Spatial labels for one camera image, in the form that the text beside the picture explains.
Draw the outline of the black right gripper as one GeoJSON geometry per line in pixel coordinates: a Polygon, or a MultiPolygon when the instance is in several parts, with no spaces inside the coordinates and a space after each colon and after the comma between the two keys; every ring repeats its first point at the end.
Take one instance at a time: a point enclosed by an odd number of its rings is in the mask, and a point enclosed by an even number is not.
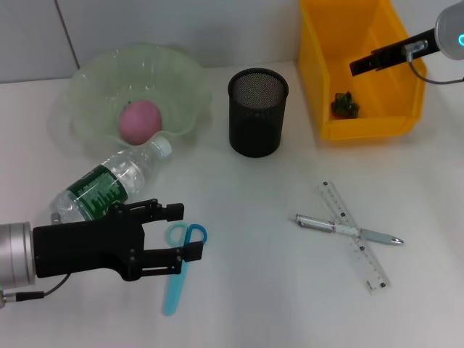
{"type": "Polygon", "coordinates": [[[406,45],[413,46],[412,58],[421,58],[437,52],[434,29],[373,51],[370,55],[349,64],[352,76],[382,70],[407,61],[406,45]]]}

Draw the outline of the pink peach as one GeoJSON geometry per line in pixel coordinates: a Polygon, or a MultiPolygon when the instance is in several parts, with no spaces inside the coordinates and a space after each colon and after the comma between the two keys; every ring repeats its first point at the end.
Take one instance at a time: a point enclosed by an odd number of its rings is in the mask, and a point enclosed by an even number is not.
{"type": "Polygon", "coordinates": [[[129,102],[120,113],[117,127],[122,140],[131,145],[142,145],[162,130],[162,114],[151,101],[129,102]]]}

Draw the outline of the black mesh pen holder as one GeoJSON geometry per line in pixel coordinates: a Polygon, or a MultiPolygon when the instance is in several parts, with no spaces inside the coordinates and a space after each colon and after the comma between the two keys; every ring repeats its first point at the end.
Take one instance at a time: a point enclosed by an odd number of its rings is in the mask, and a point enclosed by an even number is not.
{"type": "Polygon", "coordinates": [[[281,142],[289,86],[277,72],[249,68],[228,84],[229,143],[245,157],[272,154],[281,142]]]}

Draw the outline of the yellow plastic bin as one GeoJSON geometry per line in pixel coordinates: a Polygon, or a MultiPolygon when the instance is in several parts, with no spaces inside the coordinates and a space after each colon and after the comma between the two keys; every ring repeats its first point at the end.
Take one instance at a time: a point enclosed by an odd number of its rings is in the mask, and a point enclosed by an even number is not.
{"type": "Polygon", "coordinates": [[[352,76],[350,62],[408,37],[389,0],[299,0],[298,67],[321,139],[401,136],[421,117],[426,85],[407,64],[352,76]],[[351,92],[358,118],[331,111],[335,93],[351,92]]]}

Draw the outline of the blue and teal scissors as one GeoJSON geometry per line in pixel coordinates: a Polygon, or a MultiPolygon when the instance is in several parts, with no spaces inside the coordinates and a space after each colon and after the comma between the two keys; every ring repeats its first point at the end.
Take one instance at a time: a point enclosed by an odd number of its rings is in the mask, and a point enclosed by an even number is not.
{"type": "MultiPolygon", "coordinates": [[[[183,221],[173,223],[166,231],[166,241],[171,247],[183,247],[191,242],[192,237],[199,237],[199,241],[205,244],[207,242],[207,231],[202,225],[188,225],[183,221]]],[[[172,274],[167,280],[162,308],[162,314],[165,316],[174,315],[178,308],[187,269],[188,265],[183,261],[181,273],[172,274]]]]}

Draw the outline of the translucent green fruit bowl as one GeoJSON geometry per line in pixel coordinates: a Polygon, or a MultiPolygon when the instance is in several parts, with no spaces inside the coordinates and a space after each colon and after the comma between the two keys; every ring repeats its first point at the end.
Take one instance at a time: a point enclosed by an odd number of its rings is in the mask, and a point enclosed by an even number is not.
{"type": "Polygon", "coordinates": [[[127,146],[118,131],[123,110],[142,100],[157,106],[161,136],[191,132],[210,107],[205,69],[179,51],[143,43],[94,57],[71,77],[62,111],[83,141],[127,146]]]}

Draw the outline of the silver white pen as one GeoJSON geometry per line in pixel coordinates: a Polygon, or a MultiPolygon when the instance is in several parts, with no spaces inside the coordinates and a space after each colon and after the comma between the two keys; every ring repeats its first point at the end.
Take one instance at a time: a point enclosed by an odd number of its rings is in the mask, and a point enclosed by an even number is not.
{"type": "Polygon", "coordinates": [[[289,220],[302,228],[308,228],[326,233],[337,233],[351,237],[362,237],[367,241],[372,241],[385,245],[403,245],[404,241],[396,236],[387,233],[379,233],[372,230],[357,228],[330,220],[321,220],[306,215],[290,215],[289,220]]]}

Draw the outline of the clear plastic ruler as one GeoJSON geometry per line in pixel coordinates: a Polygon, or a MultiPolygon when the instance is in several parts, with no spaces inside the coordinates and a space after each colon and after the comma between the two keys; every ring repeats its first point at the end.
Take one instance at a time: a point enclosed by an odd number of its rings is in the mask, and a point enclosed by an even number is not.
{"type": "Polygon", "coordinates": [[[345,242],[352,265],[363,285],[370,294],[381,293],[391,286],[391,282],[379,264],[376,256],[361,235],[354,218],[330,181],[324,181],[317,186],[317,191],[325,207],[330,212],[331,219],[348,227],[348,237],[345,242]]]}

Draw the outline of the green plastic wrapper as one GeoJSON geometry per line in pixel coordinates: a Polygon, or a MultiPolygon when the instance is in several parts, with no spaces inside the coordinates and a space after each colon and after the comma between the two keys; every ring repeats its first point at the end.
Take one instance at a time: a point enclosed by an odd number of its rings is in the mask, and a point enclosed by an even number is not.
{"type": "Polygon", "coordinates": [[[331,102],[331,111],[337,118],[355,119],[358,118],[360,105],[355,101],[351,92],[337,92],[331,102]]]}

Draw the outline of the clear green-label water bottle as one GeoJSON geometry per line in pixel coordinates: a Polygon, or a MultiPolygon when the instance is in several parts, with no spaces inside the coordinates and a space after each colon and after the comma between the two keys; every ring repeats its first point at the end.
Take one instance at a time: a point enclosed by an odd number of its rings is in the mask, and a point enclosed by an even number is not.
{"type": "Polygon", "coordinates": [[[140,196],[157,167],[172,154],[163,136],[136,148],[113,154],[51,202],[51,214],[61,223],[95,220],[103,217],[114,203],[140,196]]]}

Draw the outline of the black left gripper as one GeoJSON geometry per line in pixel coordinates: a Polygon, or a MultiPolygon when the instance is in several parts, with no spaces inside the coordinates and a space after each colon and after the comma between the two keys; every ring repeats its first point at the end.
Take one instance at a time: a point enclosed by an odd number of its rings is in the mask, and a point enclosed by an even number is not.
{"type": "Polygon", "coordinates": [[[144,250],[142,223],[182,220],[184,205],[157,199],[118,205],[101,219],[33,229],[38,278],[110,269],[124,281],[180,274],[183,262],[202,258],[201,241],[167,249],[144,250]]]}

